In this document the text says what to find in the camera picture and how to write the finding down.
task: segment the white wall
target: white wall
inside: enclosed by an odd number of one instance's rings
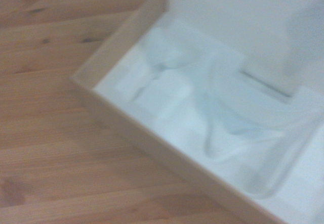
[[[261,68],[268,72],[281,68],[288,56],[289,18],[318,1],[170,0],[170,9],[192,25],[246,54],[256,63],[262,63]],[[318,72],[324,69],[322,64],[317,62],[308,66],[301,72],[299,79],[303,80],[303,84],[324,93],[324,76]]]

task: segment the open box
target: open box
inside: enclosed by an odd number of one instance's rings
[[[284,100],[238,73],[252,60],[265,81],[278,75],[284,21],[305,6],[147,0],[72,81],[98,120],[246,222],[324,223],[323,63],[278,76]]]

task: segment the white surface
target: white surface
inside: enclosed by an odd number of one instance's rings
[[[195,62],[165,69],[153,79],[144,37],[94,90],[282,220],[313,223],[324,206],[324,127],[321,117],[313,113],[317,108],[322,110],[323,96],[303,87],[290,105],[273,101],[251,91],[243,81],[232,83],[231,79],[239,80],[235,70],[246,59],[243,54],[168,14],[155,26],[180,35],[184,44],[194,46]],[[219,66],[226,71],[220,81],[215,74]],[[143,82],[146,87],[142,94],[132,100]],[[222,82],[224,91],[219,94],[219,85],[215,84]],[[234,102],[236,86],[240,87],[240,98],[257,105],[262,117],[244,113],[244,109],[250,112],[248,102]],[[225,116],[217,99],[229,105]],[[210,121],[211,116],[217,123]],[[210,130],[215,138],[209,142]],[[234,135],[229,133],[231,130],[244,133]],[[271,137],[264,140],[262,134]],[[208,155],[211,148],[207,144],[214,146],[216,154]],[[257,177],[263,177],[266,183],[261,184]]]
[[[287,94],[294,93],[300,84],[324,94],[323,1],[170,0],[170,11],[246,55],[246,71],[262,81]],[[294,16],[301,18],[295,20],[298,26],[290,22]],[[294,50],[297,45],[303,53]],[[297,75],[286,77],[284,68]]]

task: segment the white packaging insert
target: white packaging insert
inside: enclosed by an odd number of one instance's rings
[[[284,222],[324,223],[321,85],[307,81],[288,103],[264,94],[238,73],[248,48],[175,11],[94,90]]]

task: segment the wooden floor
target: wooden floor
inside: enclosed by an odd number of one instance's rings
[[[1,224],[243,223],[95,122],[68,81],[141,2],[0,0]]]

